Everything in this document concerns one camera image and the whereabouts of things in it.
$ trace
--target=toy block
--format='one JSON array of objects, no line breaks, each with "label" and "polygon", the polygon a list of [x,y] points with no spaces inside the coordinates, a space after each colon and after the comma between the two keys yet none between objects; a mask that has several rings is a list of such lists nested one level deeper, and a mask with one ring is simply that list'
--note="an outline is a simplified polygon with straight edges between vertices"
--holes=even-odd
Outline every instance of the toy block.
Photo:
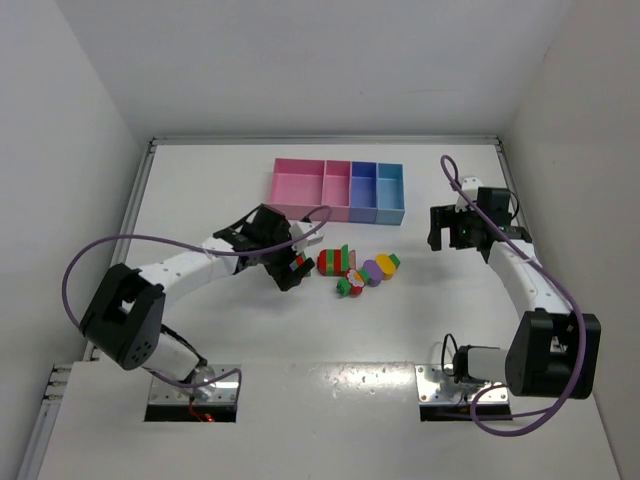
[{"label": "toy block", "polygon": [[364,262],[364,265],[362,265],[361,270],[364,270],[367,272],[367,276],[368,276],[367,285],[371,287],[377,287],[378,285],[380,285],[380,282],[382,282],[382,279],[384,278],[382,269],[380,268],[380,265],[376,263],[375,260],[367,260],[366,262]]},{"label": "toy block", "polygon": [[346,295],[357,297],[362,293],[364,285],[364,279],[360,276],[358,271],[350,268],[346,271],[344,277],[338,280],[336,289],[338,290],[338,293],[340,293],[340,295],[342,295],[343,297]]},{"label": "toy block", "polygon": [[322,250],[318,255],[318,270],[322,275],[341,277],[349,268],[355,268],[356,252],[349,251],[348,245],[338,250]]},{"label": "toy block", "polygon": [[[306,259],[307,259],[307,256],[305,255],[304,252],[302,252],[300,255],[296,257],[296,259],[293,262],[289,264],[289,268],[293,271],[297,270],[298,267],[302,265]],[[310,271],[305,274],[305,277],[310,277],[310,276],[311,276]]]},{"label": "toy block", "polygon": [[381,253],[376,257],[376,263],[382,270],[383,280],[391,280],[393,274],[396,273],[396,269],[400,265],[400,260],[395,254],[391,254],[389,256]]}]

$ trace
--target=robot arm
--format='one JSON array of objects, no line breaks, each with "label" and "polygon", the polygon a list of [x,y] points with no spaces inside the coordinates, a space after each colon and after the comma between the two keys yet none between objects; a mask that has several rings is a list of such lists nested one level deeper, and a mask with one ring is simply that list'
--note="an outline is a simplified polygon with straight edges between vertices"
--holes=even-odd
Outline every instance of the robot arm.
[{"label": "robot arm", "polygon": [[[82,334],[124,370],[137,367],[189,382],[202,358],[173,330],[162,325],[164,310],[184,295],[213,280],[264,265],[282,291],[300,284],[314,267],[311,259],[292,269],[299,253],[322,241],[315,234],[262,255],[250,255],[309,232],[310,221],[290,224],[284,215],[261,205],[201,244],[203,251],[181,253],[161,262],[131,269],[124,264],[105,274],[82,321]],[[244,256],[216,256],[206,252],[247,252]]]},{"label": "robot arm", "polygon": [[[531,236],[523,227],[512,226],[509,213],[511,192],[487,188],[479,179],[465,178],[465,193],[475,200],[500,230],[537,262]],[[431,208],[431,250],[442,248],[441,230],[450,230],[450,247],[476,248],[484,261],[502,280],[520,326],[509,350],[484,346],[463,346],[454,356],[456,382],[497,381],[514,395],[558,397],[575,366],[578,328],[568,302],[530,261],[523,260],[460,198],[456,205]],[[593,387],[600,341],[600,323],[594,315],[584,315],[587,351],[580,380],[571,398],[587,398]]]}]

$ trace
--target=purple block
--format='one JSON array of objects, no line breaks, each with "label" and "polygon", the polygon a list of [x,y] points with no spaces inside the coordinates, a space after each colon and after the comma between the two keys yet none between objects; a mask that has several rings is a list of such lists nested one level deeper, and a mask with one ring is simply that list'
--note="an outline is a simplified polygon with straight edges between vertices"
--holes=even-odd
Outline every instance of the purple block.
[{"label": "purple block", "polygon": [[384,274],[382,273],[382,269],[380,268],[380,265],[378,265],[375,260],[367,260],[362,265],[362,268],[364,268],[369,274],[370,287],[377,287],[378,285],[380,285],[380,282],[382,282]]}]

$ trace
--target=purple compartment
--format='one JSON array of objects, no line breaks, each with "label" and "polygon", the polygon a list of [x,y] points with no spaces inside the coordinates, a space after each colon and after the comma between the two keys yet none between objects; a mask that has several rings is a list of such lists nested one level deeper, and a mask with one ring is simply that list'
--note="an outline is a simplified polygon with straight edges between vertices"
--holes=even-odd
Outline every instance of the purple compartment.
[{"label": "purple compartment", "polygon": [[350,222],[375,223],[377,170],[376,164],[373,162],[353,162],[351,164]]}]

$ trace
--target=cable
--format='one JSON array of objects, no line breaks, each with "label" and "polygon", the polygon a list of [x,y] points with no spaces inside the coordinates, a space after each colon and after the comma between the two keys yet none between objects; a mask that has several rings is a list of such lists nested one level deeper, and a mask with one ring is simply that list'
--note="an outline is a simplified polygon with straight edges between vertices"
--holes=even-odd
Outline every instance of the cable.
[{"label": "cable", "polygon": [[[322,219],[320,221],[320,223],[318,225],[316,225],[315,227],[313,227],[311,230],[309,230],[307,233],[301,235],[298,238],[294,238],[291,240],[288,240],[286,242],[280,243],[278,245],[273,245],[271,247],[267,247],[267,248],[261,248],[258,250],[248,250],[246,252],[219,252],[217,250],[209,250],[206,248],[202,248],[196,245],[191,245],[189,243],[183,243],[183,242],[179,242],[177,240],[171,240],[168,238],[163,238],[163,237],[155,237],[152,235],[137,235],[137,234],[120,234],[120,235],[110,235],[108,237],[103,237],[103,238],[99,238],[98,240],[94,240],[93,242],[91,242],[90,244],[88,244],[87,246],[85,246],[84,248],[82,248],[72,259],[71,262],[69,262],[69,265],[67,265],[67,268],[64,271],[64,275],[62,276],[62,286],[61,286],[61,290],[62,290],[62,305],[64,306],[64,310],[67,313],[67,316],[69,317],[69,320],[71,320],[71,323],[73,323],[77,329],[80,329],[80,322],[78,321],[78,319],[76,318],[76,316],[73,314],[73,312],[71,311],[71,305],[69,304],[69,293],[68,293],[68,285],[69,285],[69,277],[71,276],[71,271],[73,270],[73,267],[75,267],[75,265],[78,263],[78,261],[82,258],[82,256],[87,253],[89,250],[97,247],[98,245],[102,245],[103,243],[108,243],[108,242],[113,242],[116,240],[145,240],[148,242],[156,242],[156,243],[163,243],[166,245],[172,245],[174,247],[180,247],[180,248],[184,248],[186,250],[191,250],[194,252],[198,252],[198,253],[208,253],[209,255],[215,255],[218,257],[248,257],[248,256],[253,256],[253,255],[265,255],[267,253],[272,253],[278,250],[282,250],[284,248],[288,248],[291,245],[293,245],[294,243],[299,242],[300,240],[304,240],[305,238],[310,237],[311,235],[313,235],[314,233],[316,233],[318,230],[320,230],[322,227],[324,227],[327,222],[331,219],[331,214],[332,214],[332,209],[331,207],[329,207],[328,205],[320,205],[319,207],[315,207],[314,209],[310,210],[309,213],[307,213],[307,215],[305,216],[305,218],[311,217],[311,215],[313,215],[316,212],[319,212],[321,210],[326,210],[327,211],[327,215],[324,219]],[[162,380],[165,383],[168,383],[169,385],[172,385],[174,387],[177,388],[199,388],[199,387],[204,387],[207,385],[210,385],[212,383],[216,383],[219,382],[220,380],[223,380],[225,378],[227,378],[229,375],[232,375],[234,373],[236,373],[238,375],[238,391],[236,392],[236,400],[234,402],[234,408],[237,409],[238,407],[238,399],[240,398],[240,386],[242,384],[242,372],[240,371],[240,369],[238,368],[234,368],[233,370],[230,370],[222,375],[220,375],[219,377],[216,377],[212,380],[208,380],[206,382],[201,382],[201,383],[190,383],[190,384],[185,384],[185,383],[180,383],[176,380],[173,380],[171,378],[165,377],[164,375],[162,375],[161,373],[158,372],[154,372],[152,370],[148,370],[148,372],[151,373],[151,375],[153,375],[154,377],[158,378],[159,380]]]},{"label": "cable", "polygon": [[447,376],[447,377],[453,377],[455,375],[455,372],[449,374],[447,373],[447,371],[444,369],[444,356],[447,353],[447,341],[451,339],[451,343],[453,343],[453,350],[455,353],[458,353],[458,342],[456,342],[456,339],[453,338],[453,335],[450,333],[447,333],[444,336],[444,340],[442,341],[442,353],[440,354],[440,368],[442,369],[442,372]]},{"label": "cable", "polygon": [[518,216],[518,213],[520,213],[520,199],[513,190],[509,190],[509,193],[516,199],[516,209],[513,211],[513,215],[511,216],[511,220],[514,220]]},{"label": "cable", "polygon": [[82,258],[82,256],[85,253],[97,247],[98,245],[102,245],[103,243],[113,242],[116,240],[145,240],[147,242],[164,243],[165,245],[172,245],[174,247],[184,248],[186,250],[191,250],[193,252],[208,253],[210,255],[215,255],[217,257],[249,257],[253,255],[265,255],[267,253],[276,252],[278,250],[282,250],[284,248],[290,247],[294,243],[297,243],[300,240],[304,240],[305,238],[310,237],[311,235],[316,233],[318,230],[320,230],[322,227],[324,227],[326,223],[329,221],[329,219],[331,218],[331,213],[332,213],[332,209],[328,205],[321,205],[319,207],[316,207],[313,210],[311,210],[306,216],[310,217],[311,215],[313,215],[316,212],[319,212],[320,210],[327,210],[328,211],[327,216],[318,225],[313,227],[304,235],[301,235],[298,238],[293,238],[283,243],[279,243],[278,245],[273,245],[271,247],[261,248],[258,250],[248,250],[246,252],[219,252],[218,250],[209,250],[208,248],[202,248],[200,246],[179,242],[177,240],[171,240],[169,238],[156,237],[153,235],[137,235],[134,233],[123,233],[120,235],[110,235],[108,237],[99,238],[98,240],[94,240],[89,245],[81,249],[76,254],[76,256],[73,257],[71,262],[69,262],[69,265],[67,265],[67,268],[64,271],[64,275],[62,276],[62,305],[64,306],[64,310],[67,313],[69,320],[71,320],[71,322],[76,326],[76,328],[79,329],[80,322],[71,311],[71,306],[69,305],[69,296],[67,293],[69,276],[71,275],[71,271],[73,270],[73,267],[75,267],[76,263],[78,263],[78,260],[80,260],[80,258]]},{"label": "cable", "polygon": [[[454,175],[455,176],[451,175],[451,172],[447,168],[447,162],[449,162],[453,166],[453,170],[454,170]],[[567,300],[567,302],[569,302],[569,304],[571,305],[571,307],[573,309],[573,312],[576,315],[576,319],[577,319],[577,322],[578,322],[578,355],[577,355],[577,358],[576,358],[576,364],[573,367],[573,371],[571,372],[571,377],[569,377],[569,381],[567,382],[567,386],[565,387],[563,392],[560,394],[558,399],[553,403],[553,405],[551,405],[549,408],[544,410],[544,413],[542,414],[542,417],[540,417],[537,420],[533,421],[532,423],[530,423],[526,427],[522,427],[522,428],[519,428],[517,430],[497,430],[497,429],[494,429],[494,428],[491,428],[491,427],[487,427],[486,425],[484,425],[481,422],[481,419],[478,417],[478,415],[476,413],[476,408],[478,406],[478,400],[480,400],[482,395],[484,395],[488,391],[492,390],[493,387],[490,387],[490,388],[480,392],[480,394],[476,395],[473,398],[473,401],[471,402],[471,419],[473,420],[473,422],[479,428],[481,428],[485,432],[491,433],[492,435],[496,435],[498,437],[519,437],[521,435],[526,435],[526,434],[531,433],[531,432],[537,430],[538,428],[540,428],[542,425],[547,423],[556,413],[558,413],[558,410],[560,410],[562,408],[562,406],[565,404],[567,399],[571,396],[571,392],[573,392],[573,389],[575,388],[576,384],[578,383],[578,379],[580,377],[580,372],[582,371],[582,365],[584,364],[585,351],[586,351],[586,347],[587,347],[587,331],[586,331],[586,326],[585,326],[585,323],[584,323],[584,317],[582,315],[582,310],[580,309],[580,306],[578,305],[578,302],[573,297],[573,295],[571,295],[571,293],[547,269],[545,269],[539,263],[532,261],[531,258],[529,258],[529,256],[526,253],[524,253],[520,248],[518,248],[518,246],[515,243],[513,243],[502,232],[502,230],[500,230],[498,228],[498,226],[495,223],[493,223],[491,221],[491,219],[487,216],[487,214],[484,213],[482,211],[482,209],[479,208],[473,202],[473,200],[469,197],[469,195],[467,195],[462,190],[462,187],[460,187],[460,182],[458,181],[458,166],[456,165],[456,162],[449,155],[443,155],[440,158],[440,166],[442,167],[442,171],[444,172],[445,176],[447,177],[447,180],[449,180],[449,184],[451,185],[451,188],[453,188],[453,190],[458,192],[458,194],[462,198],[464,198],[466,200],[467,204],[469,204],[469,206],[478,214],[478,216],[480,218],[482,218],[482,220],[485,221],[485,223],[494,231],[494,233],[503,242],[505,242],[507,245],[509,245],[511,247],[511,249],[520,256],[520,258],[522,258],[523,260],[529,262],[531,267],[533,267],[540,275],[545,277],[554,287],[556,287],[556,289],[562,294],[562,296]],[[542,411],[528,412],[527,415],[539,414],[539,412],[542,412]],[[515,414],[515,415],[511,415],[511,416],[516,418],[516,415],[517,416],[525,416],[524,414]]]}]

